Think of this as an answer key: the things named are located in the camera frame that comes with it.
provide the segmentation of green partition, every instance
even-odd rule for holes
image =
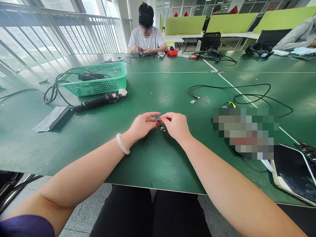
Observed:
[[[257,13],[212,15],[206,32],[245,33]]]
[[[165,24],[165,35],[201,34],[206,16],[168,17]]]
[[[294,29],[304,20],[316,13],[316,7],[293,8],[277,11],[268,11],[254,29],[254,33],[262,30]]]
[[[164,27],[164,20],[162,19],[162,15],[160,14],[160,31],[162,32],[163,30],[163,27]]]

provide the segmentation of green workbench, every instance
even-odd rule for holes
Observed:
[[[244,56],[240,51],[227,52],[238,61],[210,62],[222,76],[233,85],[247,85],[269,82],[269,95],[290,105],[294,113],[281,118],[280,126],[298,141],[316,146],[315,104],[313,88],[316,68],[303,60],[271,56],[268,60]],[[0,79],[5,90],[0,97],[25,88],[39,88],[45,91],[56,75],[65,70],[99,64],[124,54],[73,55],[59,59],[32,70]],[[261,161],[247,160],[237,156],[222,138],[213,131],[210,118],[213,108],[231,101],[237,91],[234,89],[198,88],[195,93],[201,98],[194,104],[189,87],[207,84],[228,87],[229,84],[203,60],[165,56],[163,59],[147,56],[131,59],[128,64],[128,97],[116,104],[99,107],[83,113],[68,113],[51,132],[37,133],[31,130],[41,122],[56,105],[65,105],[60,96],[50,105],[43,103],[38,91],[28,91],[0,101],[0,170],[54,175],[59,170],[111,140],[117,133],[123,133],[134,118],[144,112],[178,112],[187,116],[192,135],[212,151],[239,170],[245,177],[262,189],[273,201],[296,205],[307,205],[303,201],[278,189]],[[39,85],[48,79],[50,83]],[[77,98],[66,89],[60,88],[71,104],[96,98]],[[263,88],[241,88],[247,93],[263,93]],[[268,106],[264,102],[258,107]],[[280,107],[280,113],[286,112]],[[293,146],[294,141],[281,132],[281,143]],[[193,167],[180,145],[168,132],[152,130],[138,141],[131,154],[125,156],[106,182],[206,194]]]

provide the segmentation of black pants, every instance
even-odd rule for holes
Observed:
[[[90,237],[211,236],[196,194],[113,185]]]

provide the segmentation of green plastic basket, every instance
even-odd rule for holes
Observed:
[[[94,73],[109,75],[111,78],[97,79],[93,81],[81,81],[76,74],[64,75],[60,80],[69,83],[58,84],[65,87],[74,95],[81,97],[94,94],[103,94],[108,92],[118,92],[119,89],[126,89],[127,63],[108,63],[89,66],[80,66]],[[84,69],[74,69],[71,72],[84,72]]]

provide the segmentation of purple sleeve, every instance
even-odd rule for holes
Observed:
[[[51,223],[43,217],[36,215],[16,216],[0,222],[0,236],[54,237],[55,232]]]

